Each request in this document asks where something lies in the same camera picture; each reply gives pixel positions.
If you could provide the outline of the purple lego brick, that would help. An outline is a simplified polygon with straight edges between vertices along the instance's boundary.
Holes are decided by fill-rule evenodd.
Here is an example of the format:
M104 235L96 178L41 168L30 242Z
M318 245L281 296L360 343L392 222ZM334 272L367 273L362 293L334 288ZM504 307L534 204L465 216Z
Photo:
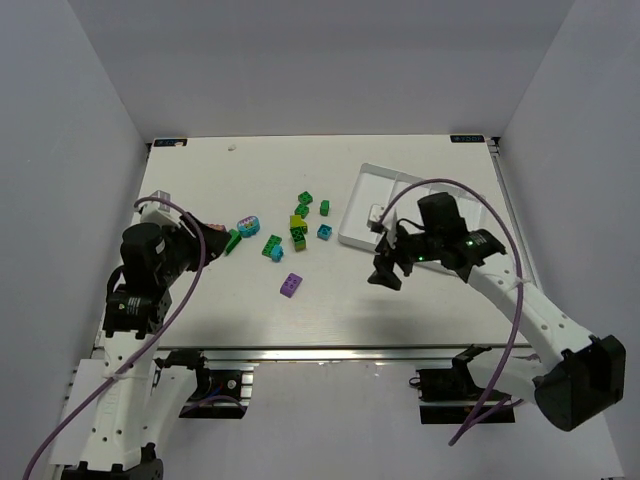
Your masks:
M292 298L300 287L303 278L295 273L289 273L280 287L280 294Z

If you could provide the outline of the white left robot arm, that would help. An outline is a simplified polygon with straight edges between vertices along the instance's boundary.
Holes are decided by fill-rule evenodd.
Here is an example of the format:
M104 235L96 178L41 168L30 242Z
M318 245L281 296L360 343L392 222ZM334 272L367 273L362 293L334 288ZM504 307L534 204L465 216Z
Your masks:
M206 389L203 355L181 349L154 357L160 333L179 313L170 288L184 273L200 275L231 236L197 220L143 222L122 234L123 284L109 287L104 332L104 378L89 437L65 479L160 479L161 448L186 401Z

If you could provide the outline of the white compartment sorting tray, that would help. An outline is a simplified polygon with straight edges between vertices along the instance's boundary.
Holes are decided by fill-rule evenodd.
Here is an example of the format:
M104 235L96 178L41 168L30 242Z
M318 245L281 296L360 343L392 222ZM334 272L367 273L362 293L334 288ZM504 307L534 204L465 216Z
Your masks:
M372 223L379 219L398 193L420 180L417 176L391 168L362 164L338 229L339 243L352 251L364 252L371 261L382 238L371 231ZM442 182L416 187L402 196L385 217L384 224L390 225L392 220L400 220L408 233L418 233L423 221L417 202L436 193L448 193L454 197L468 229L478 230L488 226L490 214L479 200L460 187Z

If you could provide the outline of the blue decorated lego brick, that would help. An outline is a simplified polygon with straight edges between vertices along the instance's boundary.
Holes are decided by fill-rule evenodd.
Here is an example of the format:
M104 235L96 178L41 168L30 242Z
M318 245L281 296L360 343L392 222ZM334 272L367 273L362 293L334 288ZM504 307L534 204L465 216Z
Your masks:
M261 228L259 218L257 216L248 216L237 222L237 231L243 238L249 238L259 232Z

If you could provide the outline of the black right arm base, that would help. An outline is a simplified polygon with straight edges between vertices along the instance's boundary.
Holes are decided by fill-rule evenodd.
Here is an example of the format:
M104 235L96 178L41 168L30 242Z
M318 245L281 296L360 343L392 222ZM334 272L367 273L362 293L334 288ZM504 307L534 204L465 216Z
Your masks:
M462 367L479 354L490 351L490 347L472 345L456 355L446 367L429 366L416 371L408 384L418 393L422 425L464 423L483 388L473 384L470 375Z

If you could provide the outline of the small blue lego brick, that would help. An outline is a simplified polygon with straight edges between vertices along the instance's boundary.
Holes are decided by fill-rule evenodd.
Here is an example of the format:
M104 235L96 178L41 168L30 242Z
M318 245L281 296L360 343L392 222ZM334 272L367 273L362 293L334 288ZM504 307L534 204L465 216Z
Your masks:
M280 245L276 245L271 250L271 260L274 262L280 262L282 257L284 256L284 250Z

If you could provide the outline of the teal square lego brick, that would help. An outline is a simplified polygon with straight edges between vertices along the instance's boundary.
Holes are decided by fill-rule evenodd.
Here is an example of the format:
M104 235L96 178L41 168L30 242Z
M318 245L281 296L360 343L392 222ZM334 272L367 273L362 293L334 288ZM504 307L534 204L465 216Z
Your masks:
M317 230L317 237L327 241L332 235L332 227L326 224L321 224Z

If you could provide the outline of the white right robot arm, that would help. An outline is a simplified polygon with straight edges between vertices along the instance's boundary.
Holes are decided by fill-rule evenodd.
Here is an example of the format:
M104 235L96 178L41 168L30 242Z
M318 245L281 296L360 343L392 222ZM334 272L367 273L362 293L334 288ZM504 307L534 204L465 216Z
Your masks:
M488 299L523 335L535 359L471 346L452 360L456 385L536 405L562 431L571 431L621 401L626 350L613 335L598 337L573 321L535 285L489 231L471 231L455 198L436 193L417 203L422 222L408 232L395 214L374 205L368 227L381 238L368 281L399 290L394 270L409 276L417 263L435 261Z

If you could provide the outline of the green slanted lego brick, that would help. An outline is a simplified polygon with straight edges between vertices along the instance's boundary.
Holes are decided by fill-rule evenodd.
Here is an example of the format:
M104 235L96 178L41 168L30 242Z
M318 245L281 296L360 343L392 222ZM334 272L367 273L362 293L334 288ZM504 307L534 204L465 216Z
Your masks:
M229 231L229 241L225 247L225 254L229 255L240 243L242 240L242 235L235 229L231 229Z

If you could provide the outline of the green lego plate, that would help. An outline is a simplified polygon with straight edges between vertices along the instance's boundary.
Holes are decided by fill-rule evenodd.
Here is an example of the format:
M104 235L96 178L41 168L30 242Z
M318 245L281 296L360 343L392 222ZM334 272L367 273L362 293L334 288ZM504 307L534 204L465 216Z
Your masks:
M277 245L280 245L282 242L282 238L277 235L270 235L266 244L264 245L261 254L266 257L271 256L271 252L273 248Z

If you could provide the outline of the yellow-green lego brick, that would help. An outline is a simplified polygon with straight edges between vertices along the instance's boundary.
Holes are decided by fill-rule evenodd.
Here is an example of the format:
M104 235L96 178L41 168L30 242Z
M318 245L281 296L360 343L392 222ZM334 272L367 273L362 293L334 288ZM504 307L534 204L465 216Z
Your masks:
M308 228L307 223L304 221L304 219L300 215L290 216L289 227L291 229L302 228L304 231L306 231Z

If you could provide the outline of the green and yellow lego stack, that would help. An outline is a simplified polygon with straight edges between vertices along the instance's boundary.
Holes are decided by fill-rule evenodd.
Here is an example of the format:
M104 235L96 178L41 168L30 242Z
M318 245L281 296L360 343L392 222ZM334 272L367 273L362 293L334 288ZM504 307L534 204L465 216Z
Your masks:
M306 236L303 227L293 227L290 229L291 240L295 252L306 249Z

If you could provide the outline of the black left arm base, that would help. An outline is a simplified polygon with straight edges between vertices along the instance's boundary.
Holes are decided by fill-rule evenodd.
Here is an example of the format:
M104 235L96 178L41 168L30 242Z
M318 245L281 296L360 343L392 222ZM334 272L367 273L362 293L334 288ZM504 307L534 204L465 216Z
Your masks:
M158 388L162 376L176 367L186 367L195 375L196 388L181 408L180 418L242 419L245 416L246 396L242 394L245 371L210 366L204 352L197 349L172 350L154 362L154 389Z

